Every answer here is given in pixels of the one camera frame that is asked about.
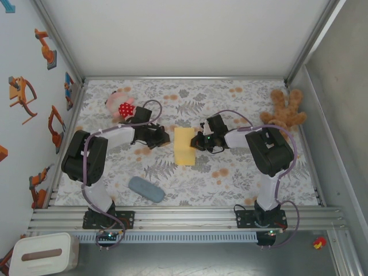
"gray floor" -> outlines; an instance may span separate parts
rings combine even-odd
[[[285,247],[264,251],[255,244],[236,243],[124,244],[100,252],[93,244],[81,244],[78,267],[60,275],[336,275],[329,248],[312,247],[317,237],[299,232]]]

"brown teddy bear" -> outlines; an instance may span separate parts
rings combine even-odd
[[[289,131],[293,125],[300,125],[305,122],[305,112],[298,113],[299,105],[303,100],[302,91],[294,89],[290,93],[287,107],[285,106],[285,97],[281,90],[273,90],[271,92],[271,99],[274,103],[275,114],[271,115],[268,112],[262,112],[259,117],[263,123],[275,124]],[[288,139],[285,132],[281,131],[281,134],[286,140]]]

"gray oval object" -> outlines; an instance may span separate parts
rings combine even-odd
[[[161,202],[165,196],[165,192],[161,188],[140,177],[133,177],[129,180],[128,187],[135,193],[154,203]]]

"black mounting plate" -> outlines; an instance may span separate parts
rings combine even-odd
[[[125,229],[133,229],[134,227],[134,211],[115,211],[116,217],[122,221],[125,226]],[[101,229],[101,227],[97,224],[93,224],[88,222],[87,220],[83,220],[83,229]],[[110,229],[121,229],[119,224],[116,224],[114,227]]]
[[[274,217],[273,223],[267,226],[261,226],[256,222],[254,210],[236,210],[236,225],[239,229],[247,229],[247,228],[259,228],[265,229],[268,231],[268,228],[279,228],[279,229],[286,229],[288,227],[288,222],[286,220],[285,211],[280,210],[277,215]]]

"red object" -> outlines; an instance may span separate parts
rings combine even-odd
[[[327,244],[327,241],[324,237],[319,237],[313,242],[313,246],[317,250],[321,250],[323,247],[325,247]]]
[[[124,102],[119,106],[119,113],[123,118],[133,116],[134,108],[136,107]]]

